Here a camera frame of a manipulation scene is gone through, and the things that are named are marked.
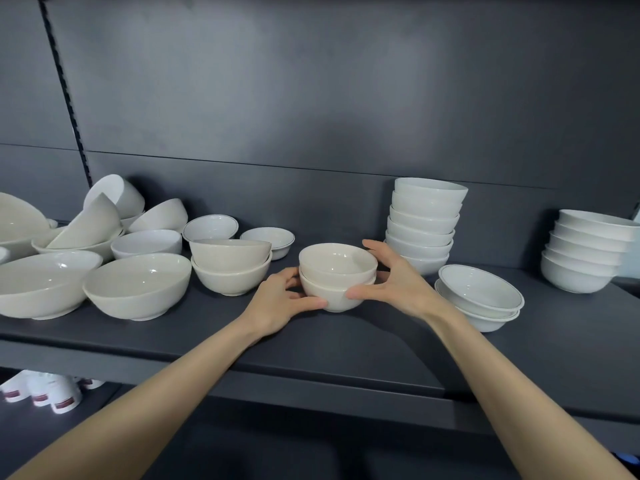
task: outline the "person's left arm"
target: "person's left arm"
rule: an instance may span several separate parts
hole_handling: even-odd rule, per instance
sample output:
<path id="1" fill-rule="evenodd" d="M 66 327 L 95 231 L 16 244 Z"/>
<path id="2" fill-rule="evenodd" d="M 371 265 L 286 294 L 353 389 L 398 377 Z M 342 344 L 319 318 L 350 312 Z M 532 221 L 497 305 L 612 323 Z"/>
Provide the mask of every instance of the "person's left arm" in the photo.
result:
<path id="1" fill-rule="evenodd" d="M 229 366 L 292 316 L 326 306 L 303 297 L 298 269 L 272 274 L 242 315 L 188 354 L 60 437 L 10 480 L 135 480 L 144 475 L 178 428 Z"/>

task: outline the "bowl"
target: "bowl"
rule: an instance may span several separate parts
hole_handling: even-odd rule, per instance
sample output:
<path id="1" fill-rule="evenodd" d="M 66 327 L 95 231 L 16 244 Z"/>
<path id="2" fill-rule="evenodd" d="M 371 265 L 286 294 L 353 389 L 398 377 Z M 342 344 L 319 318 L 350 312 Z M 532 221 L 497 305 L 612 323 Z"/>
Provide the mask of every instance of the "bowl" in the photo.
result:
<path id="1" fill-rule="evenodd" d="M 417 259 L 442 258 L 449 254 L 453 247 L 453 239 L 446 246 L 420 246 L 419 244 L 396 239 L 389 235 L 388 231 L 385 233 L 385 241 L 391 249 L 401 256 Z"/>
<path id="2" fill-rule="evenodd" d="M 576 259 L 561 252 L 549 249 L 549 245 L 545 246 L 545 250 L 542 251 L 543 256 L 549 256 L 556 263 L 580 271 L 586 274 L 596 274 L 597 276 L 604 276 L 610 274 L 617 274 L 620 266 L 612 266 L 608 264 L 597 264 L 584 259 Z"/>
<path id="3" fill-rule="evenodd" d="M 35 254 L 31 240 L 49 231 L 49 223 L 30 203 L 0 193 L 0 246 L 7 248 L 12 259 Z"/>
<path id="4" fill-rule="evenodd" d="M 459 264 L 438 272 L 442 295 L 460 309 L 487 318 L 507 318 L 524 306 L 515 286 L 495 274 Z"/>
<path id="5" fill-rule="evenodd" d="M 617 239 L 611 239 L 609 237 L 600 237 L 597 235 L 589 234 L 587 232 L 574 229 L 556 221 L 556 227 L 554 234 L 562 239 L 588 246 L 590 248 L 599 249 L 601 251 L 612 251 L 615 253 L 626 253 L 631 246 L 629 241 L 619 241 Z"/>
<path id="6" fill-rule="evenodd" d="M 240 296 L 260 284 L 269 270 L 271 256 L 272 253 L 269 252 L 267 261 L 260 266 L 247 269 L 246 271 L 238 271 L 237 273 L 214 273 L 213 271 L 207 271 L 196 264 L 193 256 L 191 257 L 191 265 L 206 288 L 225 296 Z"/>
<path id="7" fill-rule="evenodd" d="M 576 242 L 563 239 L 550 232 L 549 249 L 558 251 L 564 255 L 575 259 L 582 259 L 596 264 L 608 264 L 610 266 L 620 266 L 625 253 L 615 253 L 613 251 L 603 251 L 596 248 L 583 246 Z"/>
<path id="8" fill-rule="evenodd" d="M 263 264 L 271 243 L 243 239 L 203 239 L 190 242 L 191 255 L 201 268 L 214 273 L 237 273 Z"/>
<path id="9" fill-rule="evenodd" d="M 540 263 L 542 275 L 557 288 L 569 293 L 595 293 L 603 289 L 613 279 L 612 276 L 596 276 L 581 273 L 562 266 L 549 256 L 542 256 Z"/>
<path id="10" fill-rule="evenodd" d="M 462 203 L 469 189 L 463 185 L 430 178 L 396 178 L 396 192 L 423 200 L 446 200 Z"/>
<path id="11" fill-rule="evenodd" d="M 116 259 L 130 258 L 140 254 L 182 252 L 182 236 L 171 229 L 141 230 L 121 235 L 111 243 Z"/>
<path id="12" fill-rule="evenodd" d="M 449 260 L 449 255 L 440 258 L 412 258 L 403 256 L 421 276 L 428 276 L 437 273 Z"/>
<path id="13" fill-rule="evenodd" d="M 434 288 L 439 293 L 439 295 L 442 296 L 442 293 L 440 292 L 440 290 L 442 289 L 442 282 L 440 280 L 436 281 L 436 283 L 434 285 Z M 516 312 L 513 315 L 509 316 L 509 317 L 505 317 L 505 318 L 488 318 L 488 317 L 483 317 L 483 316 L 480 316 L 480 315 L 473 314 L 471 312 L 466 312 L 464 310 L 461 310 L 457 306 L 456 306 L 456 308 L 459 309 L 459 311 L 464 316 L 467 317 L 467 320 L 469 321 L 469 323 L 471 323 L 471 325 L 473 325 L 473 327 L 477 331 L 480 331 L 482 333 L 487 333 L 487 332 L 490 332 L 490 331 L 496 331 L 499 328 L 501 328 L 505 323 L 510 322 L 511 320 L 514 320 L 514 319 L 518 318 L 518 316 L 520 315 L 520 311 L 516 310 Z"/>
<path id="14" fill-rule="evenodd" d="M 31 249 L 34 253 L 38 254 L 49 254 L 49 253 L 59 253 L 60 250 L 57 249 L 48 249 L 47 244 L 50 243 L 55 236 L 57 236 L 60 232 L 62 232 L 64 227 L 59 227 L 57 229 L 52 229 L 48 233 L 38 236 L 32 239 L 29 243 Z M 111 243 L 116 240 L 119 236 L 124 235 L 124 229 L 121 230 L 117 235 L 112 235 L 107 241 L 100 242 L 94 246 L 87 246 L 86 248 L 72 249 L 69 251 L 91 251 L 96 254 L 99 254 L 102 257 L 102 263 L 108 263 L 109 261 L 113 261 L 113 252 L 111 250 Z"/>
<path id="15" fill-rule="evenodd" d="M 102 264 L 89 251 L 30 256 L 0 266 L 0 314 L 49 320 L 66 315 L 84 301 L 84 277 Z"/>
<path id="16" fill-rule="evenodd" d="M 84 197 L 83 209 L 89 207 L 100 194 L 105 194 L 115 204 L 121 219 L 137 216 L 145 209 L 144 197 L 119 175 L 107 175 L 94 183 Z"/>
<path id="17" fill-rule="evenodd" d="M 130 232 L 141 230 L 171 229 L 182 232 L 189 218 L 179 198 L 172 198 L 152 207 L 129 226 Z"/>
<path id="18" fill-rule="evenodd" d="M 240 234 L 240 239 L 250 241 L 268 241 L 271 243 L 273 260 L 284 258 L 289 254 L 289 250 L 296 240 L 296 236 L 291 231 L 279 227 L 256 227 Z"/>
<path id="19" fill-rule="evenodd" d="M 222 214 L 211 214 L 198 217 L 182 230 L 182 236 L 187 241 L 201 241 L 203 239 L 231 239 L 238 232 L 238 221 L 233 217 Z"/>
<path id="20" fill-rule="evenodd" d="M 340 313 L 355 308 L 363 302 L 361 299 L 348 299 L 344 296 L 344 293 L 349 289 L 347 288 L 331 288 L 319 285 L 317 283 L 309 281 L 305 275 L 300 271 L 300 281 L 302 282 L 302 288 L 305 290 L 307 296 L 319 296 L 327 300 L 328 304 L 324 308 L 327 312 Z M 367 285 L 372 285 L 376 282 L 374 276 L 370 281 L 366 282 Z"/>
<path id="21" fill-rule="evenodd" d="M 314 244 L 300 251 L 300 272 L 316 285 L 347 289 L 376 277 L 378 260 L 370 252 L 335 242 Z"/>
<path id="22" fill-rule="evenodd" d="M 105 194 L 100 194 L 71 223 L 62 228 L 49 249 L 78 249 L 107 241 L 122 229 L 116 206 Z"/>
<path id="23" fill-rule="evenodd" d="M 387 233 L 391 237 L 395 237 L 400 241 L 409 242 L 410 244 L 439 248 L 451 243 L 456 231 L 453 229 L 453 231 L 448 234 L 431 234 L 397 224 L 393 222 L 391 218 L 387 217 Z"/>
<path id="24" fill-rule="evenodd" d="M 557 222 L 582 232 L 619 241 L 635 241 L 640 228 L 638 222 L 583 210 L 562 209 Z"/>
<path id="25" fill-rule="evenodd" d="M 7 248 L 0 248 L 0 264 L 11 261 L 11 251 Z"/>
<path id="26" fill-rule="evenodd" d="M 103 313 L 146 321 L 159 317 L 187 291 L 191 264 L 178 254 L 140 254 L 92 271 L 83 290 Z"/>
<path id="27" fill-rule="evenodd" d="M 456 217 L 462 209 L 461 203 L 446 200 L 423 200 L 413 195 L 391 194 L 391 206 L 399 212 L 417 217 Z"/>
<path id="28" fill-rule="evenodd" d="M 396 224 L 418 229 L 431 234 L 448 234 L 460 220 L 460 214 L 455 217 L 418 217 L 405 214 L 389 206 L 389 218 Z"/>
<path id="29" fill-rule="evenodd" d="M 137 216 L 129 217 L 128 219 L 120 219 L 120 225 L 124 229 L 125 232 L 129 230 L 129 227 L 142 215 L 144 212 L 141 212 Z"/>

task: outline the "person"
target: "person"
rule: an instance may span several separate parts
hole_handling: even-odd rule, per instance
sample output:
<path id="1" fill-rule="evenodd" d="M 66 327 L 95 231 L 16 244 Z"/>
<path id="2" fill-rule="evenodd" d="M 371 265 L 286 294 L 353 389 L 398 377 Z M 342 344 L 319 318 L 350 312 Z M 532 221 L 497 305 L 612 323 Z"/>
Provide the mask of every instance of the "person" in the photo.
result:
<path id="1" fill-rule="evenodd" d="M 348 298 L 372 299 L 424 320 L 441 339 L 521 476 L 526 479 L 632 479 L 569 414 L 469 325 L 462 313 L 386 244 L 363 244 L 389 272 Z M 155 376 L 60 437 L 11 480 L 139 479 L 222 374 L 245 349 L 300 312 L 326 306 L 303 296 L 297 268 L 272 274 L 245 311 Z"/>

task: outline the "hand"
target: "hand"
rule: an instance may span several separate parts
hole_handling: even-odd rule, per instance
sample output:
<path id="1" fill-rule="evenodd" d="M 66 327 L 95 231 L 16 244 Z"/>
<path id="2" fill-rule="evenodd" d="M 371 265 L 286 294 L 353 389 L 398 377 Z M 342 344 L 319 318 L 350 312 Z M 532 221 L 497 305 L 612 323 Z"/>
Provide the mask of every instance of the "hand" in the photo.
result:
<path id="1" fill-rule="evenodd" d="M 238 320 L 247 322 L 262 338 L 276 333 L 294 315 L 327 306 L 324 298 L 288 291 L 288 288 L 300 286 L 297 276 L 297 267 L 286 267 L 281 272 L 270 275 L 260 283 L 251 303 Z"/>
<path id="2" fill-rule="evenodd" d="M 381 284 L 349 288 L 347 298 L 383 301 L 407 315 L 421 319 L 460 314 L 455 306 L 431 288 L 413 266 L 386 243 L 370 239 L 364 239 L 362 243 L 391 271 L 378 272 Z"/>

